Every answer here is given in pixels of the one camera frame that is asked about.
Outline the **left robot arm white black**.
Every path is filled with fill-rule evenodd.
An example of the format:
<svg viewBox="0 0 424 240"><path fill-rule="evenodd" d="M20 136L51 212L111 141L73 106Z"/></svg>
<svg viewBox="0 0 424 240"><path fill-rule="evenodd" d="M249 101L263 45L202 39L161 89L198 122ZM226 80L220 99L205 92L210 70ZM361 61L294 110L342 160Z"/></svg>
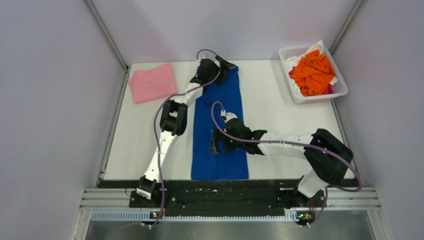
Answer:
<svg viewBox="0 0 424 240"><path fill-rule="evenodd" d="M209 85L224 83L229 78L229 72L236 67L219 55L214 59L206 56L199 59L196 73L186 89L182 93L169 96L155 113L153 131L156 150L135 189L147 206L154 207L160 202L161 194L158 190L164 188L162 165L168 150L187 128L188 108L208 90Z"/></svg>

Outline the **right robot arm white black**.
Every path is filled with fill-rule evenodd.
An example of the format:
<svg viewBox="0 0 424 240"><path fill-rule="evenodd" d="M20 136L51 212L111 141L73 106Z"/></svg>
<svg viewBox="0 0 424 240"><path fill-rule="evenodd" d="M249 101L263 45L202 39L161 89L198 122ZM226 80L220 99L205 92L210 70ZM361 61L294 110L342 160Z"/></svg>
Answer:
<svg viewBox="0 0 424 240"><path fill-rule="evenodd" d="M325 187L340 186L351 167L353 152L326 129L306 135L276 134L251 130L236 117L226 117L224 122L224 128L211 131L209 150L215 155L221 149L243 150L250 155L282 155L309 163L310 172L300 178L293 192L299 206L307 206Z"/></svg>

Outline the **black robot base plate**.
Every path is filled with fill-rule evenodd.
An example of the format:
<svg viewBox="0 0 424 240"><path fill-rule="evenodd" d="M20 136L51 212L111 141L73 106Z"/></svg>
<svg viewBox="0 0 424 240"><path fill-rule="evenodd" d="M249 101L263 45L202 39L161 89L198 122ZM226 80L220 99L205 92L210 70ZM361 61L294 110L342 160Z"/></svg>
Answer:
<svg viewBox="0 0 424 240"><path fill-rule="evenodd" d="M136 194L136 180L101 180L100 189L130 191L129 207L162 210L163 217L282 217L288 210L320 209L329 190L312 198L296 191L298 180L165 180L151 199Z"/></svg>

